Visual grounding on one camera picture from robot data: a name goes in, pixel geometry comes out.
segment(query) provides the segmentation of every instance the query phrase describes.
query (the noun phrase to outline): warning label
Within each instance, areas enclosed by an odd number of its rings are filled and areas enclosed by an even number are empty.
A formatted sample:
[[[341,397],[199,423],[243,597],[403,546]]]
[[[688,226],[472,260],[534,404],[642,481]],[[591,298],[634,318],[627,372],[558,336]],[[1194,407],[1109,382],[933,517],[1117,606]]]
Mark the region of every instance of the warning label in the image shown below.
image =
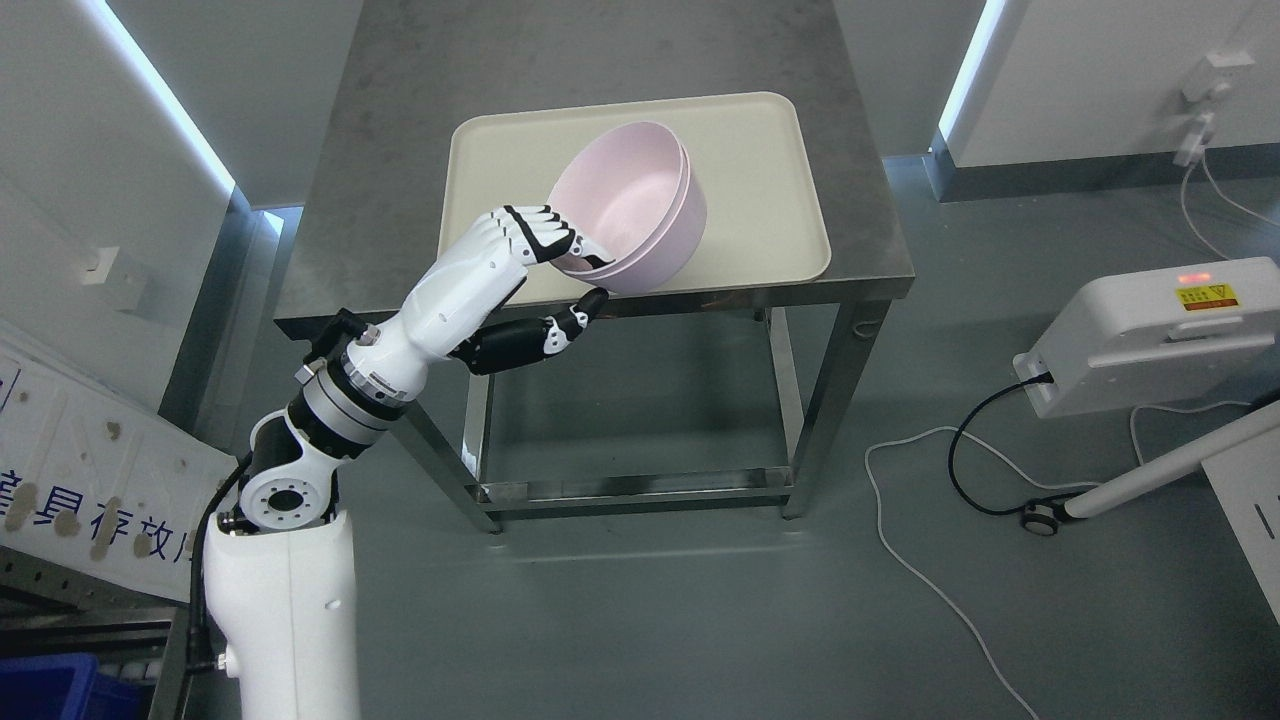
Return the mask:
[[[1231,286],[1226,283],[1180,287],[1178,288],[1178,301],[1187,310],[1212,310],[1215,307],[1233,307],[1240,304]]]

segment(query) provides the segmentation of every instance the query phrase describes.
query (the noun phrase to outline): tray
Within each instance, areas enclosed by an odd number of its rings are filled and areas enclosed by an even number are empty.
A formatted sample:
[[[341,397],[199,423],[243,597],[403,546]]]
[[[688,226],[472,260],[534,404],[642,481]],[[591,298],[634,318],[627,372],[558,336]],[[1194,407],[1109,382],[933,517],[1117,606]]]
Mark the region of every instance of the tray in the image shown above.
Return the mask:
[[[800,123],[791,101],[773,92],[472,118],[453,132],[439,251],[498,205],[544,204],[588,142],[634,120],[676,132],[708,208],[689,264],[645,295],[797,283],[827,269],[831,243]],[[571,301],[589,287],[540,265],[509,305]]]

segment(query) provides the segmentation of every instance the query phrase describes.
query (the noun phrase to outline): wall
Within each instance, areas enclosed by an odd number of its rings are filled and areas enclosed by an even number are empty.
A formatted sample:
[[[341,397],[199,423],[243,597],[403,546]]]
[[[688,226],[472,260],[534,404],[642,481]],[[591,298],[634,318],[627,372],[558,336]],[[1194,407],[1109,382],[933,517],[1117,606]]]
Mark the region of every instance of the wall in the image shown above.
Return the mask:
[[[255,208],[301,205],[360,0],[110,0]]]
[[[1280,142],[1275,0],[989,0],[982,26],[992,42],[980,60],[970,47],[973,85],[940,124],[957,167],[1175,150],[1192,111],[1180,87],[1215,50],[1247,49],[1257,64],[1219,111],[1213,145]]]
[[[835,0],[881,155],[923,155],[983,0]]]
[[[155,410],[233,183],[113,20],[91,0],[0,8],[0,315]],[[134,313],[79,284],[78,246],[143,266]]]

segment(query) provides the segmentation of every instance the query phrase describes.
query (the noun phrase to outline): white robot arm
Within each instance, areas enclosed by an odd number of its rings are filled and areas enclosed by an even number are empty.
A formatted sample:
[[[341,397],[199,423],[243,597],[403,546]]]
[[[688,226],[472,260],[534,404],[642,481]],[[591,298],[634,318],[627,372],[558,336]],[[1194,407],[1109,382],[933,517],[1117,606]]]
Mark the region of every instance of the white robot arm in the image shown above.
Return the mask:
[[[255,425],[239,500],[210,518],[202,551],[209,610],[228,641],[219,666],[239,678],[246,720],[360,716],[352,534],[335,509],[335,471],[404,413],[431,364],[453,357],[489,374],[576,340],[605,291],[543,319],[480,328],[530,265],[564,254],[613,261],[550,208],[481,215],[390,319],[369,325],[340,311],[303,360],[298,395]]]

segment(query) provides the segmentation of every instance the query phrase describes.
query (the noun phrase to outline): white cable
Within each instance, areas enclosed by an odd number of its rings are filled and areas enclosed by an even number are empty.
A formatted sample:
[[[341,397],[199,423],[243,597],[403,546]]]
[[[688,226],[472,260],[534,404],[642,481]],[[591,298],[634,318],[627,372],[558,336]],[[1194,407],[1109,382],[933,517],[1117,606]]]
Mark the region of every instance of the white cable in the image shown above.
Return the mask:
[[[893,550],[893,547],[888,544],[888,539],[884,538],[884,512],[883,512],[884,502],[881,498],[879,484],[876,483],[876,475],[872,474],[872,452],[876,452],[877,450],[879,450],[882,447],[892,447],[895,445],[908,445],[908,443],[915,442],[918,439],[927,438],[927,437],[929,437],[932,434],[941,433],[941,432],[945,432],[945,430],[950,430],[950,432],[954,433],[954,432],[957,432],[957,428],[954,428],[951,425],[942,425],[942,427],[938,427],[938,428],[933,428],[931,430],[924,430],[923,433],[920,433],[918,436],[911,436],[911,437],[905,438],[905,439],[892,439],[892,441],[887,441],[887,442],[881,442],[881,443],[873,445],[873,446],[868,447],[867,451],[863,454],[863,469],[867,470],[867,479],[870,480],[870,483],[872,483],[872,492],[876,493],[876,532],[879,534],[881,544],[884,546],[884,550],[887,550],[888,553],[893,556],[893,560],[897,560],[899,565],[901,565],[902,568],[906,568],[908,571],[910,571],[913,575],[915,575],[922,583],[924,583],[925,585],[928,585],[929,589],[933,591],[934,594],[937,594],[938,597],[941,597],[942,602],[946,602],[947,607],[950,607],[951,611],[955,612],[960,618],[960,620],[965,624],[965,626],[969,628],[969,633],[973,634],[974,639],[978,641],[978,647],[982,648],[982,655],[987,659],[987,665],[991,665],[991,671],[996,674],[996,679],[1000,680],[1000,684],[1004,685],[1005,691],[1009,692],[1009,694],[1012,696],[1012,698],[1018,701],[1018,705],[1023,706],[1023,710],[1027,711],[1027,715],[1029,715],[1033,720],[1039,720],[1039,715],[1037,715],[1036,711],[1032,710],[1032,706],[1028,705],[1027,701],[1023,698],[1023,696],[1018,694],[1018,691],[1015,691],[1014,687],[1009,683],[1009,680],[1005,679],[1005,674],[1001,673],[1000,667],[996,665],[996,659],[991,656],[991,650],[987,648],[987,641],[984,641],[982,638],[982,633],[978,632],[978,628],[973,624],[973,620],[970,620],[969,616],[965,615],[963,610],[960,610],[960,606],[956,605],[955,601],[952,601],[947,596],[947,593],[942,592],[942,588],[940,588],[938,585],[936,585],[933,583],[933,580],[931,580],[928,577],[924,575],[924,573],[916,570],[914,565],[911,565],[905,559],[902,559],[902,556],[899,555],[897,551]],[[1038,487],[1041,489],[1062,489],[1062,488],[1066,488],[1066,487],[1097,486],[1098,484],[1098,483],[1073,483],[1073,484],[1066,484],[1066,486],[1048,486],[1048,484],[1038,483],[1038,482],[1033,480],[1027,473],[1024,473],[1021,470],[1021,468],[1019,468],[1018,465],[1015,465],[1012,460],[1010,460],[1009,457],[1006,457],[1005,454],[1000,452],[998,450],[996,450],[995,447],[992,447],[991,445],[988,445],[986,441],[983,441],[978,436],[974,436],[974,434],[970,434],[970,433],[966,432],[966,433],[964,433],[964,437],[966,437],[966,438],[972,439],[973,442],[980,445],[984,450],[987,450],[988,452],[991,452],[996,457],[1001,459],[1006,465],[1009,465],[1010,468],[1012,468],[1014,471],[1018,473],[1024,480],[1027,480],[1028,483],[1030,483],[1030,484],[1033,484],[1033,486],[1036,486],[1036,487]]]
[[[1212,250],[1213,255],[1217,255],[1219,258],[1221,258],[1224,260],[1230,260],[1230,258],[1228,258],[1226,255],[1224,255],[1221,250],[1213,247],[1213,243],[1210,242],[1208,240],[1206,240],[1203,234],[1201,234],[1199,228],[1197,228],[1196,223],[1192,222],[1190,213],[1187,211],[1187,181],[1190,179],[1192,170],[1194,170],[1194,169],[1196,169],[1196,163],[1192,163],[1189,165],[1187,165],[1187,172],[1183,173],[1183,186],[1178,191],[1178,204],[1183,206],[1183,218],[1187,220],[1187,227],[1192,228],[1192,232],[1196,233],[1196,237],[1198,237],[1201,240],[1201,242],[1204,243],[1206,247],[1208,247],[1210,250]]]
[[[1208,183],[1213,187],[1213,192],[1216,192],[1219,197],[1221,197],[1224,201],[1226,201],[1228,205],[1231,205],[1233,208],[1235,208],[1238,210],[1244,210],[1245,213],[1253,215],[1254,218],[1262,220],[1263,223],[1268,223],[1268,224],[1272,224],[1272,225],[1280,228],[1280,222],[1272,220],[1271,218],[1263,215],[1262,213],[1251,210],[1251,209],[1245,208],[1244,205],[1240,205],[1235,200],[1231,200],[1230,197],[1228,197],[1226,193],[1224,193],[1220,187],[1217,187],[1217,181],[1213,179],[1213,174],[1208,172],[1208,152],[1204,152],[1203,158],[1201,158],[1201,167],[1204,168],[1204,177],[1208,178]]]
[[[1240,407],[1252,407],[1248,402],[1242,402],[1239,400],[1222,400],[1220,402],[1213,402],[1211,405],[1204,405],[1201,407],[1188,407],[1185,410],[1180,407],[1169,407],[1167,405],[1139,405],[1129,413],[1129,442],[1133,443],[1133,454],[1138,457],[1139,465],[1146,465],[1147,461],[1142,457],[1142,448],[1138,446],[1138,410],[1162,410],[1165,413],[1178,413],[1179,415],[1194,415],[1197,413],[1204,413],[1207,410],[1213,410],[1215,407],[1225,407],[1228,405],[1236,405]]]

